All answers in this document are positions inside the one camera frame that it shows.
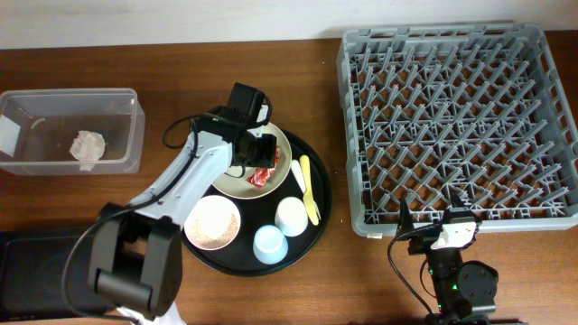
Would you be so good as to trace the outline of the pink small bowl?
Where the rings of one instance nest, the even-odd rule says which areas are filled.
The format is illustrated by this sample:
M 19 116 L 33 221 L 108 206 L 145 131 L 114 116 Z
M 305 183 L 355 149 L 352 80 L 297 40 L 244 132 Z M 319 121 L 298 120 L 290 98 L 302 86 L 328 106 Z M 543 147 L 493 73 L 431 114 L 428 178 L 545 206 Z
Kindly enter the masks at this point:
M 214 251 L 228 246 L 238 236 L 241 215 L 236 204 L 225 197 L 201 198 L 183 226 L 185 238 L 196 248 Z

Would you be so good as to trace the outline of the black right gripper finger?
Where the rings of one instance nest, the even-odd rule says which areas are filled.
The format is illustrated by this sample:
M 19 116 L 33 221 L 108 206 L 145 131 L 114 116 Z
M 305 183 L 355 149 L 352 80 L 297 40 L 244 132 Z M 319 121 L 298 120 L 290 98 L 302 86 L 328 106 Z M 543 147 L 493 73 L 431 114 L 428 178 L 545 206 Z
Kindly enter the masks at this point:
M 451 206 L 446 210 L 447 222 L 470 222 L 474 220 L 474 214 L 454 191 L 450 194 L 450 201 Z
M 414 221 L 405 199 L 400 200 L 399 207 L 399 220 L 396 229 L 397 237 L 401 237 L 415 230 Z

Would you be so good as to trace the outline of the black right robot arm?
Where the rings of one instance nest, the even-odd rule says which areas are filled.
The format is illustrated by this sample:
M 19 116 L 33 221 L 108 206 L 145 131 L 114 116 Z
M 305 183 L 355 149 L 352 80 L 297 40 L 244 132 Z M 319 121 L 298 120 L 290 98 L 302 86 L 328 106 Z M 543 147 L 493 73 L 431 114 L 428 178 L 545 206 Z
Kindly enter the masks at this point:
M 410 236 L 408 253 L 425 256 L 439 309 L 425 317 L 427 324 L 488 324 L 496 310 L 497 270 L 461 256 L 474 244 L 480 225 L 481 219 L 452 193 L 442 218 Z

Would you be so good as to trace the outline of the red snack wrapper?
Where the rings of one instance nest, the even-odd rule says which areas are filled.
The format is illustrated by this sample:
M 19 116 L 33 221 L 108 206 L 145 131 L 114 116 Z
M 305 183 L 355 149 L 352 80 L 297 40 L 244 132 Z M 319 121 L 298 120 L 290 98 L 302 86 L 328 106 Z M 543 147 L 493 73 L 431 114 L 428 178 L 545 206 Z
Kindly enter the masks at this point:
M 262 188 L 269 178 L 275 173 L 276 165 L 280 162 L 280 149 L 276 147 L 274 166 L 271 168 L 257 167 L 255 172 L 247 178 L 251 185 Z

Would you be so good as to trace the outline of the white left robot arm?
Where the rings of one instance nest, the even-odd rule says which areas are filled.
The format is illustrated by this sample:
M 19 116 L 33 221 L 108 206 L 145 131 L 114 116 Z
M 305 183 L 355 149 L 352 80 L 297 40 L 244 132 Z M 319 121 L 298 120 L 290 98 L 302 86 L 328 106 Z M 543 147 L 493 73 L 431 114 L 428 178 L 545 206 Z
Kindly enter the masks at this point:
M 131 324 L 181 322 L 182 228 L 212 183 L 232 166 L 271 167 L 276 139 L 258 135 L 273 107 L 257 88 L 233 86 L 224 106 L 187 117 L 191 132 L 161 176 L 128 205 L 109 203 L 94 225 L 88 286 Z

